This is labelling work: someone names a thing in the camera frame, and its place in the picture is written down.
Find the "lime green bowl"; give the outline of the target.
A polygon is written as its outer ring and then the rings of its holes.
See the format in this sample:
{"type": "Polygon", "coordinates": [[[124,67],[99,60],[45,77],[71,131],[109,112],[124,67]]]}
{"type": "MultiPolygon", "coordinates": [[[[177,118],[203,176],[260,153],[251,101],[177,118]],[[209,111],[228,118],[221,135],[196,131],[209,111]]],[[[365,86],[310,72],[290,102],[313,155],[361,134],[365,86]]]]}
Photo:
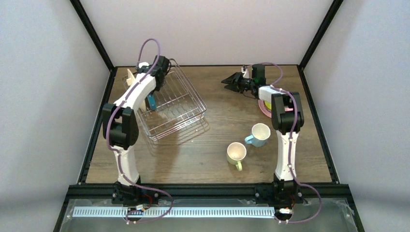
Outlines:
{"type": "Polygon", "coordinates": [[[264,101],[264,107],[267,111],[271,112],[271,109],[272,109],[271,103],[264,101]]]}

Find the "pink round plate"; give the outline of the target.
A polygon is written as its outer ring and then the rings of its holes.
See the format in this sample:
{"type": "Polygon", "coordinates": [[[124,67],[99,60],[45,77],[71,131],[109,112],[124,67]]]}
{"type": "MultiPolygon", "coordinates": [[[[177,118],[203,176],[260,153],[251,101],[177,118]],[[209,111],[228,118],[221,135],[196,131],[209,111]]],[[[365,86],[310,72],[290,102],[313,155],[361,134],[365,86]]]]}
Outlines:
{"type": "Polygon", "coordinates": [[[269,112],[264,107],[264,100],[258,100],[258,106],[261,112],[269,118],[274,116],[274,118],[280,119],[281,116],[285,115],[287,112],[293,111],[293,103],[282,98],[277,98],[276,100],[273,99],[271,105],[272,109],[271,112],[269,112]]]}

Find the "bamboo pattern square plate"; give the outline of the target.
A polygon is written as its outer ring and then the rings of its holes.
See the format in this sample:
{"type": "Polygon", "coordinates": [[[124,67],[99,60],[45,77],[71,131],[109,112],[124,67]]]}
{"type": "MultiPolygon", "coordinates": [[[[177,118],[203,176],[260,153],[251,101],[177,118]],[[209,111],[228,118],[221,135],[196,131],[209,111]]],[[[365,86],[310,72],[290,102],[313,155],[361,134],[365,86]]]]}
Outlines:
{"type": "Polygon", "coordinates": [[[126,79],[126,84],[128,87],[130,87],[135,81],[135,76],[134,74],[131,72],[130,69],[127,69],[127,79],[126,79]]]}

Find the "teal polka dot plate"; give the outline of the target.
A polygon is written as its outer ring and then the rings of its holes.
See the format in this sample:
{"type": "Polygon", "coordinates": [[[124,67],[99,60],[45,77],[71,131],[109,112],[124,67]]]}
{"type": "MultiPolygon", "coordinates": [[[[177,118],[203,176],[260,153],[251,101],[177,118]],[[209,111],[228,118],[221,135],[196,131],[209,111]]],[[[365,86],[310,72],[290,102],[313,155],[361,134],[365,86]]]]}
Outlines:
{"type": "Polygon", "coordinates": [[[146,97],[146,107],[149,110],[153,110],[153,111],[157,110],[156,100],[153,95],[153,92],[149,93],[146,97]]]}

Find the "metal wire dish rack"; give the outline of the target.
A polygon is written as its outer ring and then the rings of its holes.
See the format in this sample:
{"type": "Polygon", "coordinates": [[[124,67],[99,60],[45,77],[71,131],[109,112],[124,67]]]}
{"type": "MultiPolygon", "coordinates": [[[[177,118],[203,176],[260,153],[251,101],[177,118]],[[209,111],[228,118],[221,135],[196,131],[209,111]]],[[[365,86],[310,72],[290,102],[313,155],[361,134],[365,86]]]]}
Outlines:
{"type": "Polygon", "coordinates": [[[145,102],[136,113],[139,125],[153,141],[193,126],[206,111],[206,104],[175,59],[170,59],[170,66],[164,85],[153,92],[157,110],[147,109],[145,102]]]}

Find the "light blue mug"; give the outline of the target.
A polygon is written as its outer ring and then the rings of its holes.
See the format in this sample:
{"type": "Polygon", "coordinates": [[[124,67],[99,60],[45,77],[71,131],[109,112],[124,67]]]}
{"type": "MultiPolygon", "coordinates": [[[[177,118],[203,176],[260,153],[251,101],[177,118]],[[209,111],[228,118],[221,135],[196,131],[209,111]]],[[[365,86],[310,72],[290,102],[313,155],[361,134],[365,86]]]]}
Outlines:
{"type": "Polygon", "coordinates": [[[261,147],[265,145],[270,135],[271,130],[266,124],[257,123],[252,126],[251,133],[244,139],[244,142],[254,147],[261,147]]]}

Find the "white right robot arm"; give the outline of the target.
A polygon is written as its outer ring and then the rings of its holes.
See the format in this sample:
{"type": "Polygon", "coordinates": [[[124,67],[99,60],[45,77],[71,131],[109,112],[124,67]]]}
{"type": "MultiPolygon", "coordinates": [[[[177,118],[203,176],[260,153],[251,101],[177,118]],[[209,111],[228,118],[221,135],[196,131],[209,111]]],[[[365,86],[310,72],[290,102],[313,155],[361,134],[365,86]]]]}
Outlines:
{"type": "Polygon", "coordinates": [[[265,76],[267,63],[244,65],[240,72],[223,79],[225,89],[244,93],[250,91],[259,107],[270,116],[278,139],[278,160],[275,182],[281,191],[295,189],[301,182],[295,171],[296,143],[304,125],[304,114],[298,92],[276,86],[279,80],[268,84],[265,76]]]}

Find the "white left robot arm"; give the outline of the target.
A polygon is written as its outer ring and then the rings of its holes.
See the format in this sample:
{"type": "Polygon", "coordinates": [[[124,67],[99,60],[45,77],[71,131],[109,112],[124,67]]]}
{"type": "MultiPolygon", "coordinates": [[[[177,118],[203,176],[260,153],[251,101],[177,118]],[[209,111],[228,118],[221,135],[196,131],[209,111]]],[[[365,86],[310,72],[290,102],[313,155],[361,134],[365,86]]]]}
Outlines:
{"type": "Polygon", "coordinates": [[[152,107],[147,98],[160,90],[169,67],[168,58],[156,56],[153,64],[143,62],[136,67],[136,72],[128,70],[126,92],[114,103],[103,106],[103,136],[108,149],[116,157],[117,180],[124,186],[139,187],[140,175],[136,169],[134,148],[139,136],[136,111],[145,106],[152,107]]]}

